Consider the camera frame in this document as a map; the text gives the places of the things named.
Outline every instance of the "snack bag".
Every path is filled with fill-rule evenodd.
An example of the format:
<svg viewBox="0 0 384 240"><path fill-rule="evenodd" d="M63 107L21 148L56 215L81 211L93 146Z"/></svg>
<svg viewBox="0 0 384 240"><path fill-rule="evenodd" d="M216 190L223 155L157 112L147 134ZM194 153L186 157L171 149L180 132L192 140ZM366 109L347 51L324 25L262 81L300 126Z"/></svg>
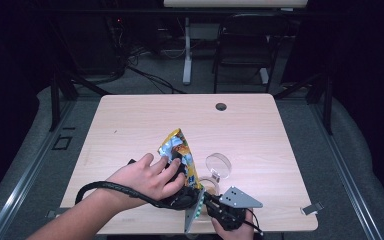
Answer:
<svg viewBox="0 0 384 240"><path fill-rule="evenodd" d="M185 186L201 189L202 185L199 183L198 174L195 169L192 154L189 149L186 138L180 128L174 130L161 144L158 149L161 156L168 157L168 163L171 163L175 158L180 158L184 166L184 173L186 176Z"/></svg>

